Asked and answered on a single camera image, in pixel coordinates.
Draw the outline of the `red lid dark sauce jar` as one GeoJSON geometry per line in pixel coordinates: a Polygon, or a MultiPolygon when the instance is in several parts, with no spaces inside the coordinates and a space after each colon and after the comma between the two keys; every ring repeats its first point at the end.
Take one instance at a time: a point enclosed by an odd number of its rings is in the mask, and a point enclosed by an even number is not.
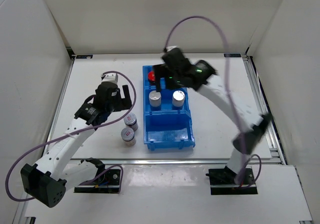
{"type": "Polygon", "coordinates": [[[156,77],[155,77],[155,73],[153,70],[151,70],[148,75],[147,75],[147,80],[149,82],[149,84],[151,86],[155,86],[156,85],[156,77]]]}

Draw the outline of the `silver lid blue-striped shaker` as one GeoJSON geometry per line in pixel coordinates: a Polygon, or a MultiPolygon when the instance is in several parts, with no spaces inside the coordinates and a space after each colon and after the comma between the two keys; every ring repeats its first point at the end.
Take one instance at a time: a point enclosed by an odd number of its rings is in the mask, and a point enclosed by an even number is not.
{"type": "Polygon", "coordinates": [[[184,105],[185,93],[181,90],[176,90],[172,94],[172,105],[174,108],[179,109],[184,105]]]}

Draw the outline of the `silver lid white shaker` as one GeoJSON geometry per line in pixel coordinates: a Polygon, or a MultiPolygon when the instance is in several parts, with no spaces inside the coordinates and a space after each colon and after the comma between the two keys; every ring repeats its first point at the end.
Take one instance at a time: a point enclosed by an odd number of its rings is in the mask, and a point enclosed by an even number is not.
{"type": "Polygon", "coordinates": [[[148,95],[148,99],[151,107],[158,108],[161,106],[162,96],[160,92],[152,90],[148,95]]]}

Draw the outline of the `white lid spice jar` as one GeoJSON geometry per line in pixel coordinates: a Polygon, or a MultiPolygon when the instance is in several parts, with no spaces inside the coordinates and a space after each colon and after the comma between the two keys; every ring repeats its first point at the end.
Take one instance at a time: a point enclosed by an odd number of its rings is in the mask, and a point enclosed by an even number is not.
{"type": "Polygon", "coordinates": [[[137,117],[134,113],[128,113],[123,118],[123,121],[126,127],[131,128],[134,132],[139,128],[137,117]]]}
{"type": "Polygon", "coordinates": [[[123,140],[123,142],[127,145],[127,146],[134,146],[136,144],[136,137],[135,137],[135,132],[132,128],[130,127],[125,127],[121,133],[121,138],[123,140]]]}

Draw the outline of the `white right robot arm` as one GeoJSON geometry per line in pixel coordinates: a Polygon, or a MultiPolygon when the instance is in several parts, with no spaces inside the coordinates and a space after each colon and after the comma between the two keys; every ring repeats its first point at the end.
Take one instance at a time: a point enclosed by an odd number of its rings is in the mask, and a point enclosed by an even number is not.
{"type": "Polygon", "coordinates": [[[192,64],[177,46],[166,47],[161,58],[166,81],[178,87],[193,89],[211,101],[237,126],[239,133],[232,141],[233,151],[224,168],[222,180],[240,184],[256,146],[268,129],[272,115],[260,114],[240,98],[232,97],[217,70],[205,60],[192,64]]]}

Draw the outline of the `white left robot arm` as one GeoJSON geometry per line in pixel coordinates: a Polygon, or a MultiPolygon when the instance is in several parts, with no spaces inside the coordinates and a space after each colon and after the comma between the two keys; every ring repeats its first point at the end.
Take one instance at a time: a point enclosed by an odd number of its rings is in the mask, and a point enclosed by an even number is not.
{"type": "Polygon", "coordinates": [[[33,165],[25,164],[21,171],[24,191],[48,208],[55,207],[65,193],[76,186],[100,184],[109,169],[96,158],[84,159],[77,166],[66,166],[83,146],[84,142],[99,128],[114,124],[108,121],[115,112],[130,112],[136,99],[131,99],[127,85],[118,86],[119,71],[106,71],[95,94],[88,97],[74,114],[65,134],[51,141],[52,147],[33,165]]]}

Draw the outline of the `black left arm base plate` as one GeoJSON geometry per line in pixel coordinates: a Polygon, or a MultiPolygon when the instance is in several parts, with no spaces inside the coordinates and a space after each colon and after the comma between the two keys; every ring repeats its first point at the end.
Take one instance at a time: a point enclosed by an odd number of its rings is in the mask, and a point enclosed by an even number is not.
{"type": "Polygon", "coordinates": [[[112,165],[106,172],[89,185],[79,185],[73,189],[77,194],[119,194],[122,188],[124,169],[121,165],[112,165]]]}

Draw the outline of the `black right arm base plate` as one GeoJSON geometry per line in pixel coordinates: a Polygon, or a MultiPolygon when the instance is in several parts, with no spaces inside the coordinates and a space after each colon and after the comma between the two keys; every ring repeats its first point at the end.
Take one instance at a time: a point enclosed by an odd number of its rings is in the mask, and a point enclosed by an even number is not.
{"type": "Polygon", "coordinates": [[[235,183],[235,176],[227,168],[211,168],[205,174],[209,178],[210,194],[212,196],[227,195],[257,195],[255,176],[252,168],[246,168],[244,179],[235,183]]]}

